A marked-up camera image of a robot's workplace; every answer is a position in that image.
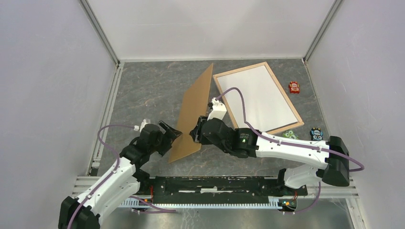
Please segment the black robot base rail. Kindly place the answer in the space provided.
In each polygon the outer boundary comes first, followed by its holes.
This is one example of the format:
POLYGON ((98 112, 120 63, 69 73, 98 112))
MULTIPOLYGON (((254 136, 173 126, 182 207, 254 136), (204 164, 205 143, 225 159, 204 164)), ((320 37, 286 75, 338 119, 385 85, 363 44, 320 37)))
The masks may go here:
POLYGON ((323 184, 298 189, 277 188, 273 177, 154 177, 152 185, 125 199, 119 207, 285 209, 291 211, 299 199, 356 199, 358 191, 323 184))

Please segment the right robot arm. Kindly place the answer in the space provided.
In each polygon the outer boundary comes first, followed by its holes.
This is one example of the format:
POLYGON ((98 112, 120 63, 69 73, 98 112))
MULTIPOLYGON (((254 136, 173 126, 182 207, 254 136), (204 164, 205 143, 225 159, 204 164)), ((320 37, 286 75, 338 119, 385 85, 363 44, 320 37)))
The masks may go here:
POLYGON ((205 116, 198 119, 190 136, 196 143, 214 145, 238 158, 273 157, 302 163, 297 168, 280 170, 276 189, 282 195, 321 181, 336 187, 350 184, 349 151, 337 136, 327 141, 297 140, 250 128, 232 129, 218 118, 205 116))

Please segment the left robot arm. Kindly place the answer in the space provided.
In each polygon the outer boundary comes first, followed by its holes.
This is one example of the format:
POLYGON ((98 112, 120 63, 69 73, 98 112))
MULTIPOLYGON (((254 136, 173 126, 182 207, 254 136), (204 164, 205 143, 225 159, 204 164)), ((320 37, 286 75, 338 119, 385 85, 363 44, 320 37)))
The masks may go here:
POLYGON ((182 135, 163 121, 157 125, 147 120, 120 153, 115 164, 91 187, 77 197, 66 197, 61 203, 59 229, 99 229, 105 219, 133 194, 145 194, 151 182, 141 167, 157 152, 165 155, 182 135))

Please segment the brown cardboard backing board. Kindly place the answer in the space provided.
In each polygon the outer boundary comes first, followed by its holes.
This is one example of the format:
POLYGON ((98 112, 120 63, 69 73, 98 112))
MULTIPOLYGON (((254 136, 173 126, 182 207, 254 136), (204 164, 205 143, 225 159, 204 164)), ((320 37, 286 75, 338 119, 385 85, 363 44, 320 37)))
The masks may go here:
POLYGON ((182 135, 172 144, 169 163, 189 156, 201 149, 201 144, 194 141, 190 136, 190 131, 196 127, 199 117, 206 115, 212 73, 213 63, 183 95, 176 127, 177 130, 182 132, 182 135))

